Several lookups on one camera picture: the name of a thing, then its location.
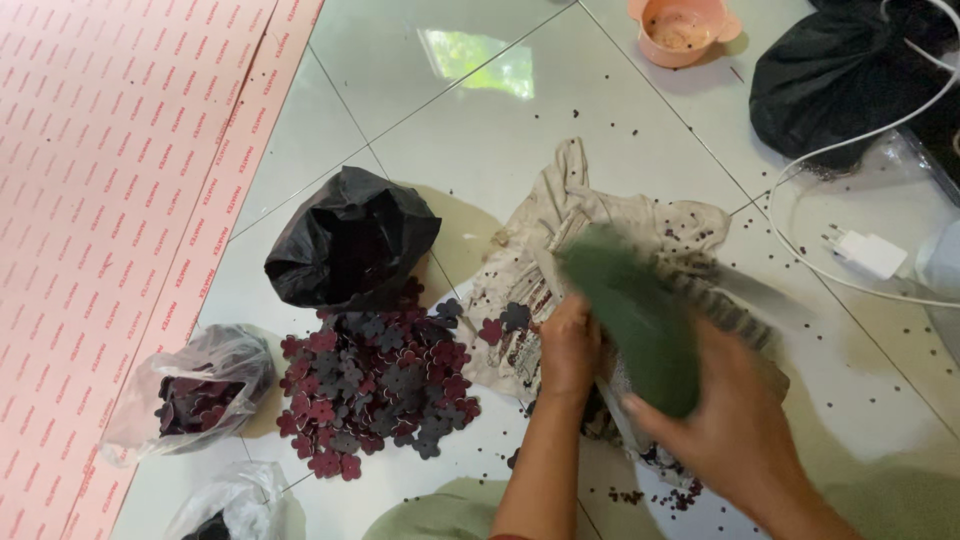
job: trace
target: dirty cloth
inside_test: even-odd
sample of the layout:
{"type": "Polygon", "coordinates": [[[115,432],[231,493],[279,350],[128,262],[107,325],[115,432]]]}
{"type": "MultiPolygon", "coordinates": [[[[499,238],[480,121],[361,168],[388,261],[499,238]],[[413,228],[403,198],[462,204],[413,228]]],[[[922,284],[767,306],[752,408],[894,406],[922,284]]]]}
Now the dirty cloth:
{"type": "MultiPolygon", "coordinates": [[[[537,398],[540,337],[531,328],[550,316],[567,289],[553,256],[584,227],[609,223],[639,254],[653,258],[664,287],[704,313],[719,329],[737,333],[759,353],[757,370],[782,401],[790,381],[772,361],[779,350],[779,336],[710,281],[716,269],[711,250],[725,239],[730,217],[702,203],[660,204],[643,195],[623,198],[594,191],[589,188],[587,169],[581,140],[561,143],[554,162],[540,172],[530,196],[494,235],[485,263],[473,277],[473,290],[462,301],[462,320],[467,324],[458,327],[457,339],[467,343],[472,354],[464,376],[525,402],[537,398]],[[476,329],[483,328],[484,319],[499,318],[510,302],[528,306],[533,324],[504,333],[490,346],[478,337],[476,329]]],[[[629,391],[623,362],[612,347],[603,356],[600,391],[591,394],[581,432],[587,438],[622,447],[634,461],[660,472],[662,480],[688,487],[693,476],[683,464],[625,421],[617,399],[629,391]]]]}
{"type": "Polygon", "coordinates": [[[484,319],[497,319],[510,302],[528,306],[535,324],[545,321],[560,302],[550,286],[559,282],[552,253],[586,223],[610,223],[641,253],[667,253],[667,267],[705,275],[712,264],[708,250],[723,242],[730,217],[702,203],[661,204],[644,195],[594,191],[582,141],[565,140],[530,195],[493,236],[473,289],[461,303],[469,324],[460,325],[457,339],[467,343],[473,358],[464,366],[467,379],[525,402],[537,398],[540,338],[529,329],[514,331],[490,346],[476,330],[484,319]]]}

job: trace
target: green fabric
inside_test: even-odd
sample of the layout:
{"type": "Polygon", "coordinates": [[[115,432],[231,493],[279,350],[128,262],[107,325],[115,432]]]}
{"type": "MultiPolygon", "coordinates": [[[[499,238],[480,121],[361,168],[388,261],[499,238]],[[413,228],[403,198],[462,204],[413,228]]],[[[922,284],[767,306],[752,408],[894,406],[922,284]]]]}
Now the green fabric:
{"type": "Polygon", "coordinates": [[[684,418],[700,399],[697,342],[687,307],[663,288],[611,227],[589,226],[560,255],[561,269],[590,300],[623,357],[634,392],[684,418]]]}
{"type": "Polygon", "coordinates": [[[459,495],[426,495],[388,510],[363,540],[486,540],[495,513],[495,505],[459,495]]]}

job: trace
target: white cable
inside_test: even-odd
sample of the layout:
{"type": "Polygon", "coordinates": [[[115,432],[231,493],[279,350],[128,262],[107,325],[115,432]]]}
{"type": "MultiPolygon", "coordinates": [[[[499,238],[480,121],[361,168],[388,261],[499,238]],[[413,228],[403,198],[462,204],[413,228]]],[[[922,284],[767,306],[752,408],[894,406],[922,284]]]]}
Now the white cable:
{"type": "MultiPolygon", "coordinates": [[[[889,2],[889,0],[883,0],[883,2],[880,4],[880,9],[881,9],[881,12],[883,13],[884,17],[886,16],[886,10],[885,10],[885,8],[886,8],[887,2],[889,2]]],[[[955,26],[956,29],[957,29],[957,35],[960,36],[960,16],[957,16],[957,13],[953,10],[953,8],[951,8],[949,5],[947,5],[943,0],[927,0],[927,2],[933,4],[934,6],[936,6],[937,8],[939,8],[940,10],[942,10],[944,13],[947,14],[947,16],[948,16],[948,17],[950,18],[950,20],[953,22],[953,26],[955,26]]],[[[910,43],[910,42],[908,41],[908,42],[907,42],[907,45],[912,45],[911,48],[913,48],[913,49],[916,50],[917,52],[921,53],[921,54],[922,54],[925,58],[927,58],[928,60],[935,61],[938,65],[942,63],[942,62],[940,62],[940,61],[934,60],[932,56],[930,56],[929,54],[926,53],[926,51],[923,51],[923,49],[921,49],[920,47],[917,47],[917,46],[914,45],[913,43],[910,43]]],[[[833,150],[833,149],[836,149],[836,148],[840,148],[841,146],[846,146],[846,145],[848,145],[848,144],[852,144],[852,143],[854,143],[854,142],[863,140],[863,139],[865,139],[865,138],[870,138],[870,137],[872,137],[872,136],[874,136],[874,135],[879,135],[879,134],[881,134],[881,133],[883,133],[883,132],[885,132],[885,131],[887,131],[887,130],[892,130],[892,129],[896,128],[896,127],[899,126],[900,124],[903,124],[903,123],[905,123],[905,122],[909,122],[909,121],[912,120],[913,118],[917,117],[919,114],[923,113],[925,110],[929,109],[930,107],[933,107],[933,104],[937,103],[937,101],[939,101],[940,98],[944,97],[944,95],[945,95],[947,92],[949,92],[951,88],[953,88],[954,83],[956,83],[956,82],[957,82],[957,79],[958,79],[958,71],[957,71],[957,68],[958,68],[958,67],[960,67],[960,57],[958,57],[957,65],[956,65],[956,66],[950,66],[950,67],[948,68],[948,69],[952,72],[952,75],[950,76],[950,80],[947,81],[947,84],[944,85],[943,89],[941,89],[941,90],[937,93],[937,95],[933,96],[933,99],[931,99],[930,101],[926,102],[926,104],[924,104],[924,105],[923,105],[922,107],[920,107],[919,109],[914,110],[914,111],[911,112],[910,114],[907,114],[906,116],[904,116],[904,117],[901,118],[900,120],[894,122],[893,124],[890,124],[889,126],[884,126],[884,127],[882,127],[882,128],[873,130],[873,131],[871,131],[871,132],[869,132],[869,133],[866,133],[866,134],[863,134],[863,135],[860,135],[860,136],[856,136],[856,137],[854,137],[854,138],[852,138],[852,139],[845,140],[845,141],[843,141],[843,142],[838,142],[838,143],[836,143],[836,144],[831,144],[831,145],[829,145],[829,146],[826,147],[826,148],[821,148],[820,150],[816,150],[816,151],[814,151],[814,152],[810,152],[810,153],[807,154],[806,156],[802,156],[802,157],[800,157],[799,159],[794,160],[792,163],[790,163],[789,165],[787,165],[787,166],[783,169],[782,172],[780,172],[780,175],[777,176],[777,178],[774,180],[774,186],[770,189],[770,202],[767,204],[767,206],[770,207],[770,208],[768,209],[768,212],[767,212],[767,219],[770,220],[770,229],[774,232],[774,235],[777,237],[777,240],[780,241],[780,244],[782,244],[783,247],[784,247],[788,252],[790,252],[791,254],[793,254],[794,258],[796,258],[797,260],[799,260],[800,262],[802,262],[804,265],[806,265],[807,268],[809,268],[810,270],[813,270],[813,271],[816,272],[817,274],[820,274],[821,276],[823,276],[823,277],[825,277],[825,278],[827,278],[827,279],[829,279],[829,280],[832,280],[832,281],[834,281],[834,282],[838,282],[838,283],[840,283],[841,285],[845,285],[845,286],[847,286],[847,287],[849,287],[849,288],[858,290],[858,291],[860,291],[860,292],[865,292],[865,293],[867,293],[867,294],[872,294],[872,295],[878,296],[878,297],[880,297],[880,298],[887,298],[887,299],[890,299],[890,300],[897,300],[897,301],[899,301],[899,302],[908,302],[908,303],[910,303],[910,304],[920,304],[920,305],[923,305],[923,306],[933,306],[933,307],[953,307],[953,308],[960,308],[960,304],[956,304],[956,303],[951,303],[951,302],[938,302],[938,301],[934,301],[934,300],[923,300],[923,299],[919,299],[919,298],[902,297],[902,296],[898,296],[898,295],[896,295],[896,294],[890,294],[890,293],[886,293],[886,292],[880,292],[880,291],[877,291],[877,290],[873,290],[873,289],[870,289],[870,288],[867,288],[867,287],[860,286],[860,285],[858,285],[858,284],[856,284],[856,283],[848,282],[848,281],[843,280],[843,279],[841,279],[841,278],[837,278],[836,276],[830,274],[830,272],[827,272],[826,270],[824,270],[824,269],[822,269],[822,268],[818,268],[818,267],[817,267],[816,265],[814,265],[812,262],[810,262],[809,260],[806,260],[806,258],[805,258],[804,256],[802,256],[801,254],[797,253],[797,250],[793,249],[793,246],[790,245],[790,242],[787,241],[787,239],[786,239],[786,237],[783,235],[783,233],[780,232],[780,229],[777,228],[777,222],[774,220],[774,196],[775,196],[776,193],[777,193],[777,188],[780,187],[780,183],[782,182],[783,177],[786,176],[786,173],[787,173],[791,168],[793,168],[794,166],[796,166],[797,164],[799,164],[799,163],[802,162],[802,161],[809,160],[810,158],[812,158],[812,157],[814,157],[814,156],[819,156],[820,154],[823,154],[824,152],[829,152],[830,150],[833,150]]]]}
{"type": "Polygon", "coordinates": [[[903,42],[906,43],[907,47],[910,47],[911,49],[917,51],[917,53],[919,53],[920,56],[926,58],[929,61],[932,61],[933,63],[939,65],[940,67],[946,69],[947,71],[956,71],[956,67],[953,67],[952,65],[946,63],[945,61],[941,61],[940,59],[926,52],[924,49],[921,49],[916,43],[907,39],[906,37],[903,39],[903,42]]]}

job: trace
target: pink plastic bowl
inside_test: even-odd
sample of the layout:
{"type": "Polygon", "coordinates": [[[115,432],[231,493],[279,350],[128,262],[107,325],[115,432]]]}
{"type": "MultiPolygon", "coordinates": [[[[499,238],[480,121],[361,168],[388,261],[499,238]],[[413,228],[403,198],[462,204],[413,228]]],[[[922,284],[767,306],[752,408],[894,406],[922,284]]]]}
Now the pink plastic bowl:
{"type": "Polygon", "coordinates": [[[691,65],[743,31],[723,0],[630,0],[627,11],[640,25],[640,52],[663,67],[691,65]]]}

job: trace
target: hand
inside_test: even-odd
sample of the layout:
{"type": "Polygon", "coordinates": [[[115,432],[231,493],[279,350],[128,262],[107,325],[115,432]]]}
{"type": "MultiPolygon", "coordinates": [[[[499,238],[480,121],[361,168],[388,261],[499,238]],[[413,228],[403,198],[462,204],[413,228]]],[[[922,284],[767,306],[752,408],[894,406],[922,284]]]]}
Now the hand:
{"type": "Polygon", "coordinates": [[[582,296],[568,295],[540,326],[540,394],[586,400],[600,357],[600,326],[582,296]]]}
{"type": "Polygon", "coordinates": [[[631,394],[634,422],[711,489],[756,519],[778,494],[812,491],[780,403],[754,367],[755,354],[706,319],[697,322],[701,397],[685,420],[631,394]]]}

